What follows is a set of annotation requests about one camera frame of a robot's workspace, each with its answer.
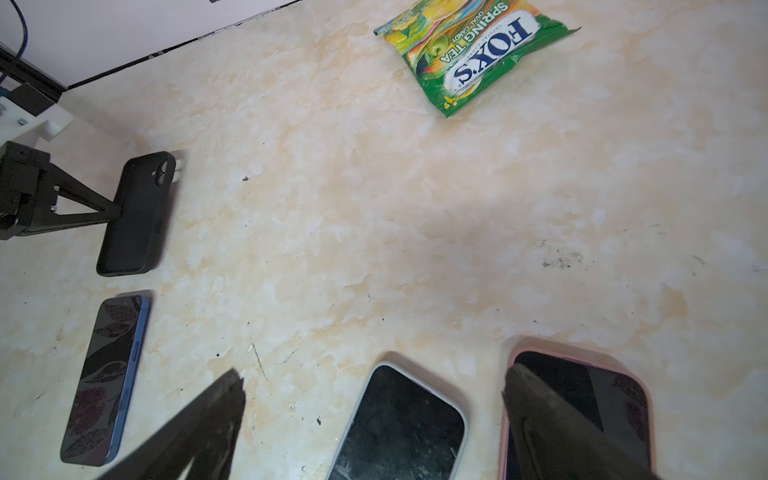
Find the white panel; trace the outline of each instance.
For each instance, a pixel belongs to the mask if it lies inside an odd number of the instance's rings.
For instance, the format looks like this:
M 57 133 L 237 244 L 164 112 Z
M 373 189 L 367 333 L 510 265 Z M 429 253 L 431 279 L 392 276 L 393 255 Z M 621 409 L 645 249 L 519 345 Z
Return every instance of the white panel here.
M 285 5 L 288 0 L 16 0 L 29 30 L 24 59 L 67 86 Z M 0 43 L 22 27 L 0 0 Z

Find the marble table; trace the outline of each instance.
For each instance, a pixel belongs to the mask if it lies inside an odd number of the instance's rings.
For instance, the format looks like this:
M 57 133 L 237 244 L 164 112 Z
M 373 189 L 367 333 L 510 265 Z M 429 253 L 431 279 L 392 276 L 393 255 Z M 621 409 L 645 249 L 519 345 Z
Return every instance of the marble table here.
M 305 0 L 63 96 L 38 148 L 99 193 L 183 168 L 149 273 L 96 274 L 103 225 L 0 244 L 1 477 L 104 471 L 58 451 L 96 309 L 135 290 L 118 461 L 234 367 L 231 478 L 322 480 L 396 353 L 465 397 L 457 478 L 491 480 L 533 336 L 643 380 L 662 477 L 768 474 L 768 3 L 536 2 L 583 28 L 446 120 L 372 34 L 410 1 Z

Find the pink smartphone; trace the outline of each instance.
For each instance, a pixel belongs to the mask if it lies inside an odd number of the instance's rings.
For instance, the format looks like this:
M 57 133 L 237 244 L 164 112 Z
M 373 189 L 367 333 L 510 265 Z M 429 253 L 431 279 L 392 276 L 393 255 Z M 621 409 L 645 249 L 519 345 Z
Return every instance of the pink smartphone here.
M 516 363 L 526 366 L 630 457 L 655 472 L 650 395 L 618 362 L 572 346 L 528 338 L 512 350 L 507 368 Z M 522 480 L 506 412 L 498 478 Z

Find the phone screen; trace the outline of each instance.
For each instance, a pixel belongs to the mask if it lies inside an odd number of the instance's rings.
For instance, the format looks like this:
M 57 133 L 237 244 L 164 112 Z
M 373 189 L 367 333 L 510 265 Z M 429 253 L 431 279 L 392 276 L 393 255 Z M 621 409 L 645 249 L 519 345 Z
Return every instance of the phone screen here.
M 147 316 L 147 299 L 99 306 L 91 343 L 61 442 L 61 460 L 99 466 L 117 454 Z
M 515 358 L 570 403 L 630 457 L 650 468 L 648 403 L 631 377 L 538 352 Z M 522 479 L 515 439 L 507 442 L 507 480 Z
M 447 480 L 464 429 L 456 408 L 381 365 L 371 375 L 328 478 Z

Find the green candy package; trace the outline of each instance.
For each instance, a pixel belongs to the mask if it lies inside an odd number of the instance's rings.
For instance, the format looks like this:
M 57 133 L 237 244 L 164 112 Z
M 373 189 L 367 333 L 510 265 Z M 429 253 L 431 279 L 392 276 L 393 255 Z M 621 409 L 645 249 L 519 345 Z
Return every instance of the green candy package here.
M 373 33 L 395 45 L 450 117 L 523 55 L 574 31 L 525 0 L 421 0 Z

